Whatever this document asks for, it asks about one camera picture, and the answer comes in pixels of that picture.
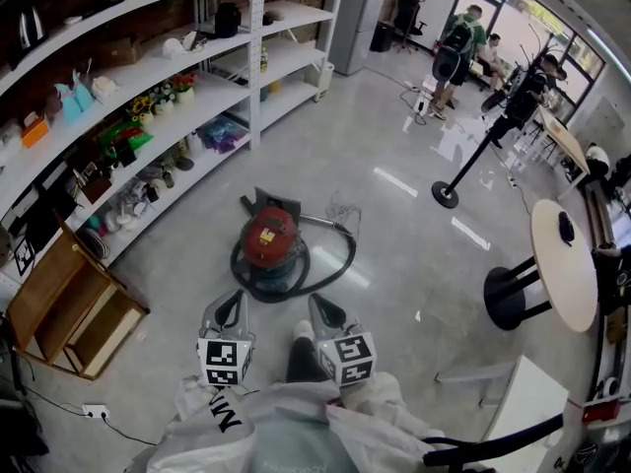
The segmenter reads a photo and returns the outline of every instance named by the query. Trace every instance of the wooden cabinet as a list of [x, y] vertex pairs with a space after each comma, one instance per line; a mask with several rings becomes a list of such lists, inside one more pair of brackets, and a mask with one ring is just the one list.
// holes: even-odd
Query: wooden cabinet
[[62, 236], [13, 298], [7, 316], [18, 354], [95, 379], [149, 310], [61, 225]]

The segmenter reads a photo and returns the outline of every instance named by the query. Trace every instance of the man in green shirt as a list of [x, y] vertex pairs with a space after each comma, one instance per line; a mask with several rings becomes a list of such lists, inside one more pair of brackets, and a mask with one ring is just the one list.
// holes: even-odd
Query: man in green shirt
[[430, 101], [430, 108], [439, 119], [447, 119], [447, 116], [445, 115], [445, 105], [452, 97], [456, 87], [462, 86], [462, 83], [466, 78], [466, 73], [469, 71], [469, 63], [471, 62], [473, 55], [476, 53], [479, 53], [482, 56], [484, 55], [486, 31], [479, 23], [481, 17], [482, 9], [478, 5], [471, 5], [464, 14], [451, 16], [447, 20], [445, 30], [441, 36], [441, 42], [449, 40], [450, 34], [460, 23], [465, 23], [470, 27], [471, 40], [462, 50], [459, 51], [460, 62], [456, 68], [456, 72], [450, 78], [450, 84], [447, 87], [445, 87], [445, 82], [439, 82], [436, 85], [436, 91], [433, 93], [432, 100]]

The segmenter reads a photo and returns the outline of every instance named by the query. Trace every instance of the green shirt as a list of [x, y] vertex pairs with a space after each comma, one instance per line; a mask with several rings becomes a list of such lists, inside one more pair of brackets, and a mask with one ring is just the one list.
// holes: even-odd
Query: green shirt
[[[462, 18], [468, 23], [473, 23], [475, 21], [475, 18], [473, 16], [470, 16], [466, 13], [458, 14], [457, 16], [451, 16], [447, 20], [447, 24], [445, 25], [445, 29], [443, 30], [443, 37], [451, 31], [460, 16], [462, 16]], [[473, 57], [473, 54], [475, 54], [477, 44], [486, 45], [486, 31], [484, 30], [484, 27], [479, 23], [477, 23], [477, 26], [473, 27], [473, 44], [471, 45], [471, 48], [465, 53], [465, 55], [467, 56], [466, 59], [468, 61], [470, 61]]]

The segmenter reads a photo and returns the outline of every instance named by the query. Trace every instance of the vacuum cleaner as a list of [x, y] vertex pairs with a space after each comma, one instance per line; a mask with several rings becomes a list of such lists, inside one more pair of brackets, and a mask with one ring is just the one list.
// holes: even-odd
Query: vacuum cleaner
[[[256, 300], [267, 304], [285, 302], [313, 293], [344, 274], [357, 251], [357, 243], [346, 228], [339, 223], [303, 214], [301, 204], [296, 200], [269, 194], [258, 187], [255, 188], [255, 194], [254, 204], [246, 196], [241, 197], [251, 219], [242, 229], [241, 237], [232, 251], [230, 267], [237, 282]], [[305, 287], [311, 256], [307, 244], [301, 238], [301, 221], [340, 233], [348, 245], [348, 256], [339, 270]]]

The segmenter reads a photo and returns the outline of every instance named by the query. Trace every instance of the vacuum cleaner lid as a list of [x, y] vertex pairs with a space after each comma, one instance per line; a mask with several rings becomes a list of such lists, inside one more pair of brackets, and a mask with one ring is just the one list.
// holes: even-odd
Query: vacuum cleaner lid
[[249, 263], [273, 268], [294, 255], [299, 241], [291, 214], [278, 207], [266, 207], [245, 226], [242, 250]]

